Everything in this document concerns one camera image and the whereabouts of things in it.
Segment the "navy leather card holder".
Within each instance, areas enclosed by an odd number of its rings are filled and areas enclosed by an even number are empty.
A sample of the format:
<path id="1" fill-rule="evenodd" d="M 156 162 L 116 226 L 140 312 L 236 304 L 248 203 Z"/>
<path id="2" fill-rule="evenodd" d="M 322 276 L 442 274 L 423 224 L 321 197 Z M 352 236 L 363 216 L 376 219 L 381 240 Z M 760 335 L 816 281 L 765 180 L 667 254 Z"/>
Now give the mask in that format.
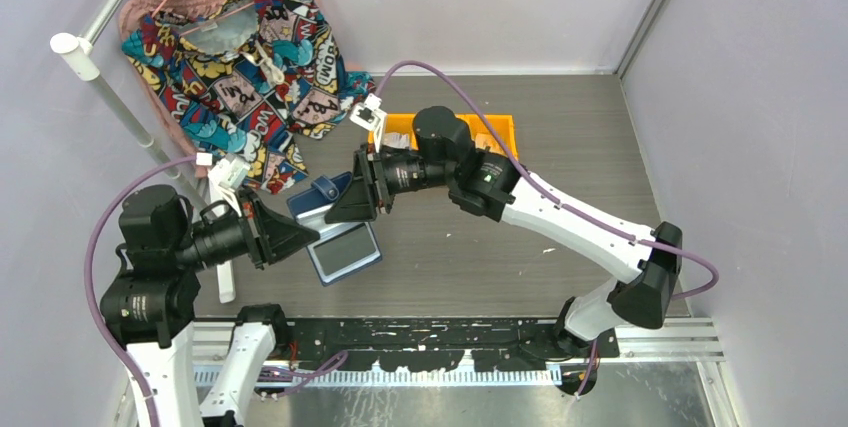
<path id="1" fill-rule="evenodd" d="M 338 283 L 382 260 L 370 223 L 326 220 L 326 214 L 351 180 L 350 172 L 332 178 L 321 176 L 286 201 L 295 221 L 319 233 L 319 239 L 309 244 L 306 252 L 323 286 Z"/>

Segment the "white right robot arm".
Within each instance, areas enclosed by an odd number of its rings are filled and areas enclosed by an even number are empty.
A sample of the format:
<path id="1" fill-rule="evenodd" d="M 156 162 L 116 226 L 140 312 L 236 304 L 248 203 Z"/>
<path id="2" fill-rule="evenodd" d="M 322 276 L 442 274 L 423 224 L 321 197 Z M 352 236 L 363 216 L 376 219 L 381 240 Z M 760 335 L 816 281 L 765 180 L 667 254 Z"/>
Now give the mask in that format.
<path id="1" fill-rule="evenodd" d="M 356 151 L 352 181 L 327 222 L 373 221 L 391 212 L 399 194 L 444 187 L 462 211 L 541 234 L 610 274 L 565 302 L 552 329 L 565 356 L 582 356 L 623 324 L 664 325 L 681 266 L 673 252 L 682 244 L 678 227 L 633 224 L 565 195 L 509 157 L 476 147 L 469 125 L 444 106 L 418 112 L 412 132 L 414 149 L 364 144 Z"/>

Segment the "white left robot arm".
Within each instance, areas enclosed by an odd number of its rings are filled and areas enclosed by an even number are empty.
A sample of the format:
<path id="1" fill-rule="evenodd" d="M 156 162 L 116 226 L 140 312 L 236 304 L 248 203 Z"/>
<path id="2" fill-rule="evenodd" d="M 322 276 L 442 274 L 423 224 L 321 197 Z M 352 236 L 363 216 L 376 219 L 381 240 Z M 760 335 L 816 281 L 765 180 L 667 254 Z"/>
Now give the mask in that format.
<path id="1" fill-rule="evenodd" d="M 267 208 L 248 188 L 222 215 L 193 221 L 187 199 L 168 185 L 129 195 L 118 224 L 121 267 L 100 301 L 119 352 L 132 364 L 145 426 L 241 426 L 264 362 L 285 356 L 291 329 L 278 304 L 242 308 L 222 370 L 205 398 L 194 380 L 198 272 L 246 256 L 263 269 L 305 249 L 317 231 Z"/>

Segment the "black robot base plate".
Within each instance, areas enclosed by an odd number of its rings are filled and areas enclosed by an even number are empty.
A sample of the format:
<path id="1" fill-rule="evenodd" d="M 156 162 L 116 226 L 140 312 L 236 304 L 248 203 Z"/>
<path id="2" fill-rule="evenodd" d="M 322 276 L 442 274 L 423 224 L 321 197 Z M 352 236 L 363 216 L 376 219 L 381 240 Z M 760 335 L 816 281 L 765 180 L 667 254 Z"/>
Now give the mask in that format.
<path id="1" fill-rule="evenodd" d="M 258 386 L 553 385 L 586 394 L 599 363 L 620 355 L 614 330 L 573 347 L 548 318 L 291 318 Z"/>

